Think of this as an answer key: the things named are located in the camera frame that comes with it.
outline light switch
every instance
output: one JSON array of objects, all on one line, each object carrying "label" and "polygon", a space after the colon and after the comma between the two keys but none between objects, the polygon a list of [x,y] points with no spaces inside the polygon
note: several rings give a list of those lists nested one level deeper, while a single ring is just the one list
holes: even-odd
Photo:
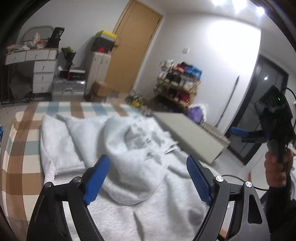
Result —
[{"label": "light switch", "polygon": [[185,48],[185,49],[183,49],[183,52],[182,53],[187,54],[188,51],[189,51],[189,48]]}]

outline metal bolt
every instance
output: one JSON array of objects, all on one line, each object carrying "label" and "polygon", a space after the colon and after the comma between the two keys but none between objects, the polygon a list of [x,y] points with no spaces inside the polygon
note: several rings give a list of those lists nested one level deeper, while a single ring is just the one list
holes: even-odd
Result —
[{"label": "metal bolt", "polygon": [[221,177],[221,176],[217,176],[217,177],[216,177],[216,181],[221,183],[221,182],[224,181],[224,178]]},{"label": "metal bolt", "polygon": [[75,178],[73,178],[73,182],[75,182],[75,183],[81,182],[81,177],[75,177]]},{"label": "metal bolt", "polygon": [[44,185],[46,188],[50,188],[51,186],[52,186],[52,183],[51,182],[47,182],[47,183],[45,183],[45,185]]},{"label": "metal bolt", "polygon": [[250,188],[250,187],[253,186],[253,184],[252,184],[251,182],[247,181],[247,182],[246,182],[246,186],[247,186],[248,188]]}]

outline plaid mattress cover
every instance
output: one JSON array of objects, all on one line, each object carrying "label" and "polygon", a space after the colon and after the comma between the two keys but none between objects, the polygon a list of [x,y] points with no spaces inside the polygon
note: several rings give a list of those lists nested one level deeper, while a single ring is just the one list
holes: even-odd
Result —
[{"label": "plaid mattress cover", "polygon": [[39,143],[41,120],[45,114],[57,113],[77,118],[139,114],[128,105],[90,102],[40,102],[16,113],[3,157],[0,204],[20,241],[26,240],[31,215],[43,187]]}]

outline black door frame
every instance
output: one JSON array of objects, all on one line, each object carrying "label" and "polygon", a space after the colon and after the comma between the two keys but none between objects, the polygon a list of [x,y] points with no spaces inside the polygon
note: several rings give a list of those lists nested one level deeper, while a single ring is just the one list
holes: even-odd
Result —
[{"label": "black door frame", "polygon": [[[263,55],[259,55],[258,57],[258,61],[256,63],[255,66],[255,70],[254,73],[252,75],[252,79],[251,79],[251,84],[250,87],[248,89],[248,92],[246,94],[246,97],[237,113],[237,115],[235,116],[233,122],[231,123],[229,129],[226,132],[226,137],[229,138],[231,136],[230,133],[230,128],[231,127],[236,127],[238,125],[238,123],[240,122],[241,118],[243,117],[251,99],[252,96],[255,92],[255,89],[257,87],[258,84],[258,80],[259,80],[259,74],[261,72],[262,66],[263,64],[268,64],[270,66],[272,66],[277,72],[279,72],[281,75],[283,75],[283,82],[281,85],[281,89],[284,89],[285,87],[287,87],[287,83],[288,83],[288,78],[289,78],[289,74],[284,71],[281,67],[279,67],[278,65],[276,65],[274,62],[272,62],[271,60],[269,60],[268,58],[264,57]],[[228,149],[231,151],[231,153],[233,153],[241,162],[243,162],[244,165],[246,165],[251,158],[255,155],[255,153],[258,151],[258,149],[260,148],[261,144],[254,144],[254,146],[252,147],[252,149],[248,152],[248,154],[243,158],[241,157],[241,155],[239,155],[231,146],[228,146]]]}]

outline wire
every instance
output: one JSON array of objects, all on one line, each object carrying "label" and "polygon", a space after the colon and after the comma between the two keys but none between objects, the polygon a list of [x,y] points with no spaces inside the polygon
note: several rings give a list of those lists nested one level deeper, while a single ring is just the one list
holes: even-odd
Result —
[{"label": "wire", "polygon": [[[294,96],[294,98],[295,98],[295,101],[296,101],[296,95],[294,94],[294,92],[293,92],[290,88],[286,87],[286,88],[283,88],[281,91],[283,92],[284,90],[289,90],[289,91],[291,91],[291,93],[293,94],[293,96]],[[293,129],[295,128],[295,125],[296,125],[296,117],[295,117],[295,122],[294,122]]]},{"label": "wire", "polygon": [[[239,178],[239,177],[236,177],[236,176],[233,176],[233,175],[222,175],[222,177],[234,177],[234,178],[236,178],[236,179],[238,179],[238,180],[240,180],[240,181],[242,181],[242,182],[246,182],[246,181],[244,181],[243,179],[241,179],[241,178]],[[258,187],[255,187],[254,185],[253,185],[253,187],[254,187],[255,189],[257,189],[257,190],[268,191],[268,189],[258,188]]]}]

